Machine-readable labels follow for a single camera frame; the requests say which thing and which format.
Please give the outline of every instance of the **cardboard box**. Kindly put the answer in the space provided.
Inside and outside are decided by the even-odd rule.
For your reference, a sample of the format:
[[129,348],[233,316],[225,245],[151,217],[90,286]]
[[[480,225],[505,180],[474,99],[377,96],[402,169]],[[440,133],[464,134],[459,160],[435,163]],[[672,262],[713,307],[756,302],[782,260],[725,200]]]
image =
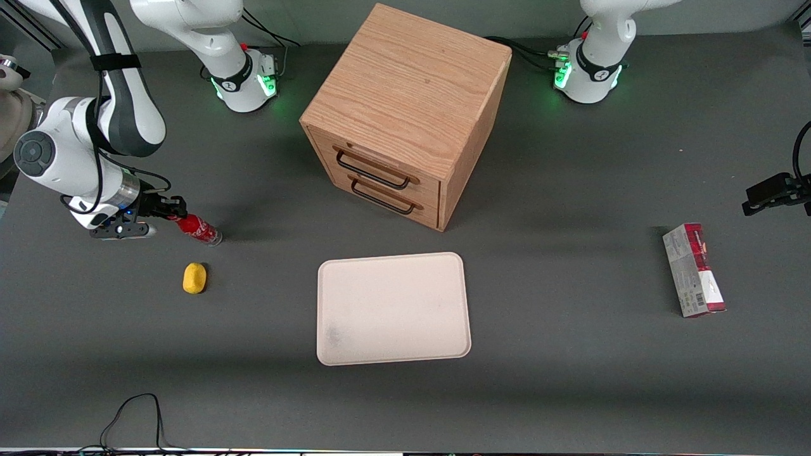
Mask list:
[[707,264],[701,223],[685,223],[663,236],[673,282],[679,293],[681,315],[692,318],[727,310]]

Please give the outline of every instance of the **black metal drawer handle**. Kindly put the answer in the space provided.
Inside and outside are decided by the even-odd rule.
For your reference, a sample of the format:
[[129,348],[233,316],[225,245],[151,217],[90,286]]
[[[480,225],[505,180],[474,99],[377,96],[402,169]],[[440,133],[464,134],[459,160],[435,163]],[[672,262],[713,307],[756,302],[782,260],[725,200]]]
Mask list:
[[357,187],[357,185],[358,185],[358,180],[357,179],[352,179],[352,192],[355,195],[360,196],[361,198],[365,198],[365,199],[371,201],[372,203],[379,204],[379,205],[385,207],[386,209],[391,209],[392,211],[394,211],[396,213],[399,213],[400,215],[409,215],[410,213],[412,213],[414,211],[414,208],[416,207],[416,204],[412,203],[411,206],[407,210],[400,209],[397,206],[389,204],[389,203],[387,203],[387,202],[385,202],[383,200],[379,200],[379,199],[375,198],[372,195],[368,195],[367,193],[363,193],[362,191],[355,188],[355,187]]
[[375,181],[377,183],[382,183],[386,187],[391,187],[394,190],[402,190],[402,189],[406,188],[408,183],[411,181],[411,178],[405,178],[405,181],[403,181],[403,183],[400,184],[400,185],[397,185],[394,182],[389,182],[388,180],[379,178],[379,177],[375,176],[374,174],[367,173],[366,171],[361,170],[357,166],[352,166],[349,163],[341,161],[341,159],[344,157],[344,155],[345,155],[344,151],[342,151],[342,150],[338,151],[338,155],[337,155],[337,157],[335,157],[335,160],[338,162],[338,165],[341,165],[342,168],[346,168],[347,170],[354,171],[354,172],[362,175],[363,177],[369,178],[369,179],[371,179],[371,180],[373,180],[373,181]]

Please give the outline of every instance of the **gray table surface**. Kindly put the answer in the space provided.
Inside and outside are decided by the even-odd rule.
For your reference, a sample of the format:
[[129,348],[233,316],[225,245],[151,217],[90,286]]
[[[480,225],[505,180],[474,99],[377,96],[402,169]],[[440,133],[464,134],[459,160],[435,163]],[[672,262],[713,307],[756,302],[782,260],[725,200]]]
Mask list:
[[[590,106],[515,59],[444,234],[321,168],[298,117],[342,49],[292,49],[281,96],[253,114],[229,112],[193,54],[141,55],[169,133],[137,162],[224,231],[220,247],[168,222],[92,240],[19,180],[0,222],[0,446],[93,443],[150,391],[169,439],[194,447],[811,452],[811,220],[740,210],[791,169],[809,118],[796,26],[642,37]],[[94,94],[83,55],[58,66],[55,97]],[[659,235],[683,222],[704,224],[724,314],[679,314]],[[322,262],[442,251],[465,260],[469,355],[319,364]],[[202,295],[181,289],[192,261],[209,265]],[[111,444],[151,446],[153,420],[133,404]]]

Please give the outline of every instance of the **red bottle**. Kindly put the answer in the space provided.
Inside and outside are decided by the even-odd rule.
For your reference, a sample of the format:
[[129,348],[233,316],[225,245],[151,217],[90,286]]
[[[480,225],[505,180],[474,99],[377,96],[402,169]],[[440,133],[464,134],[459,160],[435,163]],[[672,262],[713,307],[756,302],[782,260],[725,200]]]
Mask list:
[[177,223],[182,232],[201,243],[208,244],[209,247],[214,247],[222,242],[222,233],[193,213],[187,215],[186,218],[169,216],[167,219]]

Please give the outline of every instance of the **wooden drawer cabinet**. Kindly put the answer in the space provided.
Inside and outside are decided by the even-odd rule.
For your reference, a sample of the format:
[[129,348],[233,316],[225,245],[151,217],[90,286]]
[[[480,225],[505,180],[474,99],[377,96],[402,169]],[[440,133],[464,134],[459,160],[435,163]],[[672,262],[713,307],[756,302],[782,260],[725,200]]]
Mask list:
[[376,5],[301,117],[336,187],[442,231],[496,120],[510,49]]

